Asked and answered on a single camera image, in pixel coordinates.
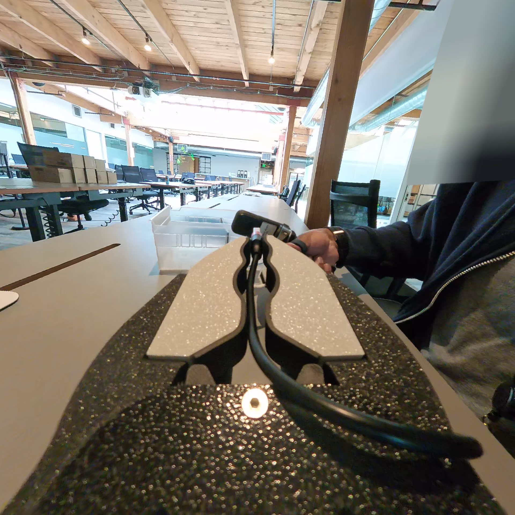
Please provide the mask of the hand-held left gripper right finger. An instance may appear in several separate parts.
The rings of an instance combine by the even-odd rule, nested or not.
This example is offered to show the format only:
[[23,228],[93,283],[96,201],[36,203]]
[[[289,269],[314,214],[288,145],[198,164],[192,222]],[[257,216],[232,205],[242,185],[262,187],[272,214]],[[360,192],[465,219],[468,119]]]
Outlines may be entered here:
[[293,379],[306,364],[357,361],[365,356],[329,276],[311,259],[273,236],[263,242],[266,351]]

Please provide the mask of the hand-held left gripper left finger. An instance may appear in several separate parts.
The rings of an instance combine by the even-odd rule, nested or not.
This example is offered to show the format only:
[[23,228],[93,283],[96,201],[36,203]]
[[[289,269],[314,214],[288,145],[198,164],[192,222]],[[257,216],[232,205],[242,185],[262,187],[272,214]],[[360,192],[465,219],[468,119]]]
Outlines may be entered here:
[[218,383],[246,353],[246,302],[238,286],[247,268],[245,237],[224,245],[186,274],[146,356],[207,366]]

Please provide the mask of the clear plastic organizer box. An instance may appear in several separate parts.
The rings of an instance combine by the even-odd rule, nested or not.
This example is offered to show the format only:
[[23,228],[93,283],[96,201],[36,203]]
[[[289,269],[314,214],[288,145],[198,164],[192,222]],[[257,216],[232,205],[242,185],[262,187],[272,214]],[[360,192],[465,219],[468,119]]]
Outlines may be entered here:
[[160,274],[189,270],[239,238],[231,230],[235,214],[227,209],[166,207],[151,217]]

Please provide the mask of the person's right hand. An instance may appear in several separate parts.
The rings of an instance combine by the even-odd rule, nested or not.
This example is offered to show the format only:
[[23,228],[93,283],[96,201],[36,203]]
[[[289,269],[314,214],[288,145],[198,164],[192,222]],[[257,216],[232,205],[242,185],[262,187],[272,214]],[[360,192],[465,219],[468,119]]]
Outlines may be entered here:
[[309,230],[299,235],[297,241],[301,241],[302,245],[298,246],[292,242],[290,246],[299,251],[305,249],[306,255],[326,273],[334,272],[339,260],[339,251],[336,237],[329,228]]

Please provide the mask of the black office chair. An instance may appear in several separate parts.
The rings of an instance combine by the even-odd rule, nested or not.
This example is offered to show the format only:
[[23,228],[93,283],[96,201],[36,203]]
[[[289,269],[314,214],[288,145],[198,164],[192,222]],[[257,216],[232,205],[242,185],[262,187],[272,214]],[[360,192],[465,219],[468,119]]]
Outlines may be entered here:
[[90,212],[106,206],[108,206],[107,199],[90,200],[87,196],[79,196],[62,199],[57,209],[60,216],[63,216],[63,214],[68,216],[81,215],[86,221],[90,222],[92,220]]
[[284,200],[287,205],[297,213],[299,198],[305,189],[302,180],[295,180],[291,186],[285,186],[279,198]]
[[[125,181],[128,183],[142,183],[144,180],[140,172],[140,169],[137,166],[122,165],[122,172]],[[139,203],[129,207],[129,214],[132,215],[135,209],[145,209],[148,212],[148,214],[151,213],[150,209],[158,211],[159,200],[156,200],[152,203],[151,198],[153,197],[158,198],[158,193],[156,191],[143,190],[142,195],[135,197],[135,199],[138,200]]]

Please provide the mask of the black wristwatch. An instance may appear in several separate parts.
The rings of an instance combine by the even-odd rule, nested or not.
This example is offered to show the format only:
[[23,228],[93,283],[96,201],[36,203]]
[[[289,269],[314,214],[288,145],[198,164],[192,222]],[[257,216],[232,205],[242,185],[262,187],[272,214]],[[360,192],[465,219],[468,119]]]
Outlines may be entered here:
[[341,268],[344,266],[349,253],[349,239],[347,233],[342,227],[326,227],[326,229],[331,232],[338,250],[338,261],[336,265],[334,265],[334,268]]

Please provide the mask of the wood top office desk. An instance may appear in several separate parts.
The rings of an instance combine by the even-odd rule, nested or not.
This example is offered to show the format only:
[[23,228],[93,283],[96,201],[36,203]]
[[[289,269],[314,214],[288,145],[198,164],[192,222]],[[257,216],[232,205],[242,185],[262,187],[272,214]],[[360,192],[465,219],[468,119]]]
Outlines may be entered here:
[[181,206],[186,204],[186,195],[193,193],[196,201],[202,200],[202,194],[206,193],[207,198],[217,197],[225,193],[239,194],[242,192],[242,187],[245,185],[241,181],[195,181],[194,184],[185,184],[183,182],[142,182],[142,186],[150,187],[153,190],[158,190],[158,199],[160,209],[165,207],[164,190],[176,190],[180,194]]

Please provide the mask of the person's torso in zip jacket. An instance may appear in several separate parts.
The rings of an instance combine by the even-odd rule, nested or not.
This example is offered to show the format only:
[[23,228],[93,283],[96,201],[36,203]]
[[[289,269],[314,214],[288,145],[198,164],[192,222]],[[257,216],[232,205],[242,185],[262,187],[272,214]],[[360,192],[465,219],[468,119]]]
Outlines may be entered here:
[[514,180],[443,184],[409,228],[424,282],[400,325],[514,455]]

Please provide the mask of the row of cardboard boxes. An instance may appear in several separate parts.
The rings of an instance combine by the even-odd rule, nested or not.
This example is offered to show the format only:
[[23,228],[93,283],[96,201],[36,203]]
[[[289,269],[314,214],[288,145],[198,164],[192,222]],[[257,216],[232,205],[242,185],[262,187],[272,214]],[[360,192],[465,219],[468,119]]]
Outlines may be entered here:
[[35,181],[52,183],[116,184],[116,172],[106,168],[104,160],[91,156],[59,152],[44,147],[27,154],[25,162]]

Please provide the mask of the long wood top desk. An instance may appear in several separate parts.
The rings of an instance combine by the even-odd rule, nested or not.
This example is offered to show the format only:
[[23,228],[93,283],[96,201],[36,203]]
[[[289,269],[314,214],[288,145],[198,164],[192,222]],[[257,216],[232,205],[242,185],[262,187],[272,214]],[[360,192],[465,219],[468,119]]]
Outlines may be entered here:
[[64,198],[84,198],[88,201],[117,199],[120,208],[120,220],[127,221],[125,198],[141,196],[150,189],[146,183],[48,183],[31,179],[1,178],[1,195],[11,196],[1,199],[1,211],[7,209],[24,209],[32,241],[46,239],[40,208],[46,213],[51,236],[62,235],[57,206]]

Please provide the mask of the wooden post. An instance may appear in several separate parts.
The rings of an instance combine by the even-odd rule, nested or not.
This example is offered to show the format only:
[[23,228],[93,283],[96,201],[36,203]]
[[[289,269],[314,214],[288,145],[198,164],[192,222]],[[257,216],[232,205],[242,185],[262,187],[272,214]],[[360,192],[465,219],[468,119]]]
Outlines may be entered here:
[[339,174],[373,7],[374,1],[345,1],[340,12],[304,218],[310,229],[330,219],[331,182]]

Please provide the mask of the silver air duct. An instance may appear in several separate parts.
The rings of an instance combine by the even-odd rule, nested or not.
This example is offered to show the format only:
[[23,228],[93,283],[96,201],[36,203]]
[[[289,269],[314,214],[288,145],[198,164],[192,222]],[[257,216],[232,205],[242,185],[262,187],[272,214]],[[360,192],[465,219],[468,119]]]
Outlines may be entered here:
[[405,115],[406,113],[416,109],[422,109],[427,91],[428,84],[418,88],[402,100],[393,101],[391,106],[384,108],[372,119],[361,124],[356,123],[351,125],[349,130],[351,132],[369,132],[387,124],[394,119],[397,119],[400,116]]

